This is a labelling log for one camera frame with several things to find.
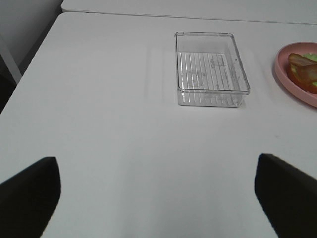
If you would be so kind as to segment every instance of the table surface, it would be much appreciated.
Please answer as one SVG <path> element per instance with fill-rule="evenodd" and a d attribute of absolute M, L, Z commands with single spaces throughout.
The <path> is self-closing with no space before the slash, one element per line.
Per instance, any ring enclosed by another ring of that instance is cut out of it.
<path fill-rule="evenodd" d="M 177 31 L 231 32 L 241 107 L 177 103 Z M 63 13 L 0 115 L 0 181 L 56 156 L 55 237 L 276 237 L 254 192 L 258 156 L 317 177 L 316 109 L 272 75 L 317 26 Z"/>
<path fill-rule="evenodd" d="M 316 0 L 64 0 L 66 11 L 317 24 Z"/>

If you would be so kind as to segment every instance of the white wall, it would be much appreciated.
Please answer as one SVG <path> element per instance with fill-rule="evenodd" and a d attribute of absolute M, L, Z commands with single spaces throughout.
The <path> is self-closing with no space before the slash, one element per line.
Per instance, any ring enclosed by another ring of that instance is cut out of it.
<path fill-rule="evenodd" d="M 38 48 L 41 43 L 38 39 L 60 13 L 61 2 L 62 0 L 0 0 L 0 34 L 18 65 L 31 48 Z"/>

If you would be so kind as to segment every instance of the pink plate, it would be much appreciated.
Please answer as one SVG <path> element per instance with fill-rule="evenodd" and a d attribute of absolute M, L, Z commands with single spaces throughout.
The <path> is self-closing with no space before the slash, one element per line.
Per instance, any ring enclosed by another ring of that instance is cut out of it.
<path fill-rule="evenodd" d="M 294 84 L 287 76 L 288 56 L 291 53 L 303 55 L 306 53 L 317 54 L 317 43 L 298 42 L 283 47 L 275 58 L 274 70 L 278 80 L 295 97 L 317 108 L 317 94 L 306 92 Z"/>

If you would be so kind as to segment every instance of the transparent tray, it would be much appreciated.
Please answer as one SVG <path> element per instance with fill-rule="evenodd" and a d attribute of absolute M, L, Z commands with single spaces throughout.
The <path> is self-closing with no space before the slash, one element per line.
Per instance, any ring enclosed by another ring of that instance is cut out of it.
<path fill-rule="evenodd" d="M 232 34 L 177 32 L 178 103 L 238 107 L 250 93 Z"/>

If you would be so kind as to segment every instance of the floor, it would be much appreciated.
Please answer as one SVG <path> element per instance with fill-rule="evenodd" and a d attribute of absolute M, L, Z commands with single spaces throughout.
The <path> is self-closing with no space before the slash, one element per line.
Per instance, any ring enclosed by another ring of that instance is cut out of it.
<path fill-rule="evenodd" d="M 14 89 L 15 85 L 0 75 L 0 113 L 4 109 Z"/>

